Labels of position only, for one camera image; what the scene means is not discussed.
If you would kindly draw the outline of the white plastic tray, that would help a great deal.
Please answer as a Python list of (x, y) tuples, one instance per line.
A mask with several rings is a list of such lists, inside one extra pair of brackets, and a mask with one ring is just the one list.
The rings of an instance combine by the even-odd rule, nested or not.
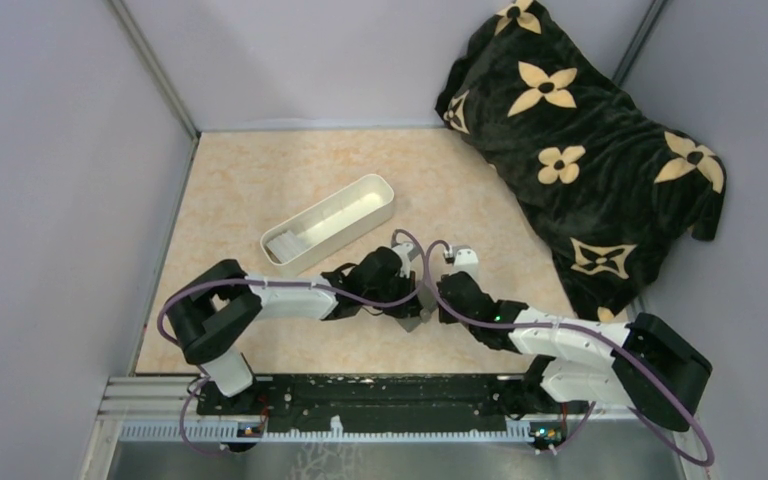
[[(284, 276), (295, 276), (389, 221), (395, 211), (395, 191), (377, 174), (367, 174), (262, 234), (260, 247)], [(279, 264), (266, 242), (291, 230), (310, 248), (287, 264)]]

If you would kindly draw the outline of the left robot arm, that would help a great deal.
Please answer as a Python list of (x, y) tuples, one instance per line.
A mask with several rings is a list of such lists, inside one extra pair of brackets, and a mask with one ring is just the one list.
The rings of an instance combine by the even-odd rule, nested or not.
[(255, 321), (356, 316), (371, 307), (397, 320), (417, 319), (423, 309), (412, 268), (420, 249), (411, 242), (379, 247), (359, 263), (310, 278), (268, 279), (245, 272), (232, 259), (218, 262), (163, 305), (160, 323), (185, 361), (198, 367), (237, 414), (260, 399), (255, 376), (235, 343)]

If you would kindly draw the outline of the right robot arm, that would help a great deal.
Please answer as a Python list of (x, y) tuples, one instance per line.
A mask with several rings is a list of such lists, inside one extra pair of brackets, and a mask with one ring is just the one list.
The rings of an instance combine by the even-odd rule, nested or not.
[(437, 289), (442, 322), (461, 322), (486, 347), (538, 361), (535, 377), (523, 385), (532, 410), (600, 402), (633, 409), (671, 431), (689, 430), (668, 398), (695, 414), (712, 365), (661, 318), (641, 313), (631, 322), (601, 323), (562, 317), (495, 300), (464, 272), (443, 276)]

